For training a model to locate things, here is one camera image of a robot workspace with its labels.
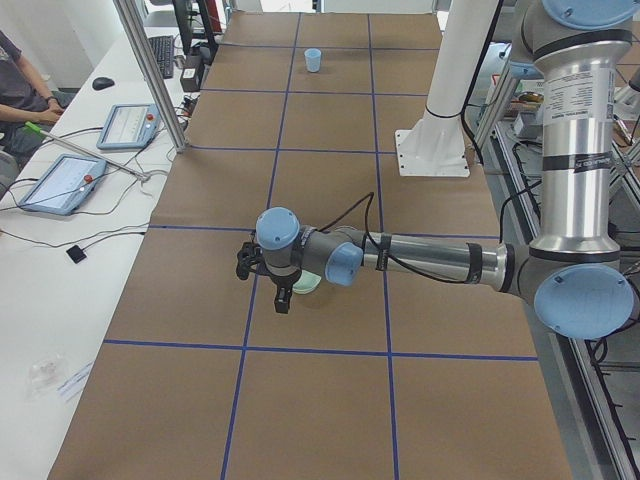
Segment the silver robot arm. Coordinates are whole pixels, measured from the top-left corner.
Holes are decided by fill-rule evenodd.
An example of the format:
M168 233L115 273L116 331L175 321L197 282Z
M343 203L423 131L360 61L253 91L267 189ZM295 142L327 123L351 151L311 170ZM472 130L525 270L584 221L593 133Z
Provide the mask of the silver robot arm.
M237 276L265 275L288 311L303 272L348 286L358 270L408 271L484 284L531 305L555 332L592 340L632 316L636 296L608 233L615 69L632 43L635 1L520 1L508 69L544 80L541 224L525 246L448 244L344 227L303 225L273 207L237 255Z

